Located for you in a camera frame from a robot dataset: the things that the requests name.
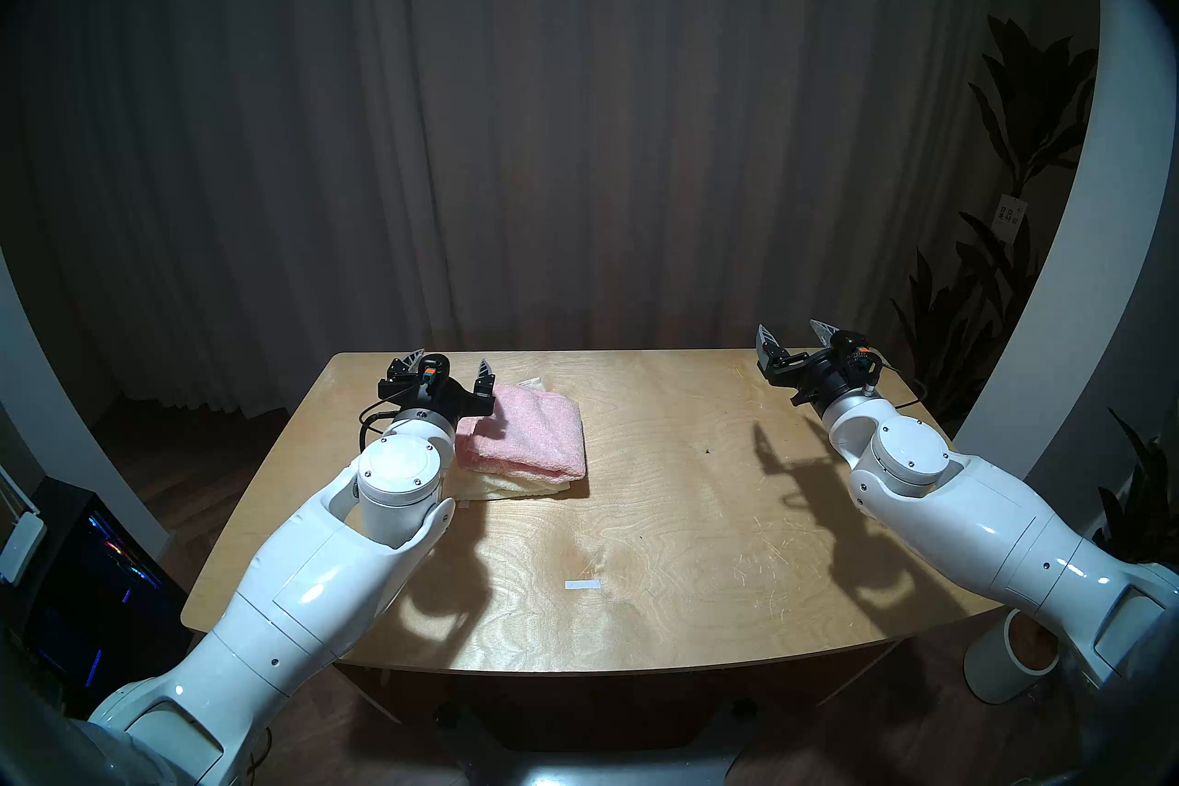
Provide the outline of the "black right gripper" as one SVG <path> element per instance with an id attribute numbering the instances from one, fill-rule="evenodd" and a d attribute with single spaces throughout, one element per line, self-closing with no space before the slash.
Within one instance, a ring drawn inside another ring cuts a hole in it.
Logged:
<path id="1" fill-rule="evenodd" d="M 871 397 L 876 391 L 876 352 L 861 333 L 839 333 L 839 326 L 810 319 L 819 341 L 815 352 L 790 354 L 764 324 L 757 326 L 756 356 L 768 383 L 793 390 L 793 407 L 810 404 L 819 416 L 847 395 Z"/>

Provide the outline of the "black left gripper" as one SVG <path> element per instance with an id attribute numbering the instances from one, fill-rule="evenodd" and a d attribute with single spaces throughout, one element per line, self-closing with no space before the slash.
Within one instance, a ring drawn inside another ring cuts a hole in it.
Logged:
<path id="1" fill-rule="evenodd" d="M 377 398 L 396 404 L 403 412 L 436 412 L 453 428 L 468 417 L 493 415 L 495 375 L 486 358 L 480 365 L 474 390 L 466 390 L 450 375 L 450 361 L 423 349 L 391 361 L 386 378 L 377 382 Z"/>

